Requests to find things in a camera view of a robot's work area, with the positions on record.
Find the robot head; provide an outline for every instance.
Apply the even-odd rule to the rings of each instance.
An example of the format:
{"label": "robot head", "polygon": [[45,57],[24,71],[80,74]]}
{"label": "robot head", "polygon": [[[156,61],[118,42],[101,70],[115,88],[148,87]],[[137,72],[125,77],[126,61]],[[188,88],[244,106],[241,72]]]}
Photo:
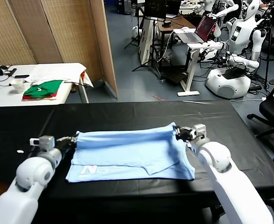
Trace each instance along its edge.
{"label": "robot head", "polygon": [[244,0],[242,6],[243,19],[247,20],[252,16],[255,17],[259,7],[259,0]]}

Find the red cloth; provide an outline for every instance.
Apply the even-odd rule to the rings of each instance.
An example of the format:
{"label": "red cloth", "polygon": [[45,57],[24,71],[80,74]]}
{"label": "red cloth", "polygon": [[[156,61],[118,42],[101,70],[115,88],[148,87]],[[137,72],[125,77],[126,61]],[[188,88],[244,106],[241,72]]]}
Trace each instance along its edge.
{"label": "red cloth", "polygon": [[[44,98],[56,97],[56,95],[57,95],[57,92],[56,92],[56,93],[53,93],[53,94],[50,95],[50,96],[44,97]],[[32,98],[32,97],[28,97],[28,96],[23,96],[23,97],[22,97],[22,99],[24,99],[24,100],[44,99],[44,98]]]}

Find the light blue t-shirt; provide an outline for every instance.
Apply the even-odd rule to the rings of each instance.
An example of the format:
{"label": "light blue t-shirt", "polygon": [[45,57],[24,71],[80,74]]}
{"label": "light blue t-shirt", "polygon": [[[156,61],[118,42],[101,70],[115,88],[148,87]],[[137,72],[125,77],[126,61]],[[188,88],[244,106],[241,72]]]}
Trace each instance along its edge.
{"label": "light blue t-shirt", "polygon": [[185,143],[172,123],[139,131],[80,133],[69,182],[144,178],[194,179]]}

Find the smartphone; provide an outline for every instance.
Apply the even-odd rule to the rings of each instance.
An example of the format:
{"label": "smartphone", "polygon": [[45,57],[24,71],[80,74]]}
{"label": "smartphone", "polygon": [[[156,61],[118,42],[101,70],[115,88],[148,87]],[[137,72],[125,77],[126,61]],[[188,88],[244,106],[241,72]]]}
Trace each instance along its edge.
{"label": "smartphone", "polygon": [[27,78],[29,75],[16,75],[14,78]]}

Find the floor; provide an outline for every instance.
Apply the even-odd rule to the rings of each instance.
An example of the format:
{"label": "floor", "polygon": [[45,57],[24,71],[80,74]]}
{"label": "floor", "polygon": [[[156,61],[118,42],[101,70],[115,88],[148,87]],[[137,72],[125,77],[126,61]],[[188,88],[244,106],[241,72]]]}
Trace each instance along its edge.
{"label": "floor", "polygon": [[[137,47],[130,45],[127,49],[124,47],[131,41],[131,29],[137,25],[136,18],[131,18],[129,15],[116,14],[113,6],[106,6],[106,16],[108,23],[108,30],[110,35],[111,51],[115,68],[116,82],[118,87],[118,99],[112,97],[101,84],[96,84],[96,88],[87,89],[89,101],[91,103],[102,102],[140,102],[140,101],[159,101],[159,97],[165,100],[219,100],[217,96],[211,94],[205,87],[205,82],[193,82],[192,89],[200,92],[199,96],[178,97],[177,92],[182,91],[180,86],[173,86],[169,83],[161,84],[159,80],[148,68],[140,68],[136,72],[132,72],[134,68],[140,65]],[[186,59],[186,48],[184,45],[173,46],[171,61],[175,63],[184,64]],[[264,77],[266,62],[261,61],[261,66],[258,74]],[[201,75],[205,69],[198,68],[196,75]],[[269,66],[269,80],[274,78],[274,61],[270,62]],[[247,94],[246,99],[261,100],[263,95]],[[70,94],[67,103],[80,103],[78,93]],[[246,115],[255,113],[260,115],[258,108],[260,101],[245,101],[245,102],[231,102],[240,117],[244,120],[247,126],[254,132],[260,133],[270,128],[256,120],[248,120]],[[271,147],[274,147],[274,135],[264,139],[262,147],[273,155]],[[219,224],[228,223],[227,217],[223,216]]]}

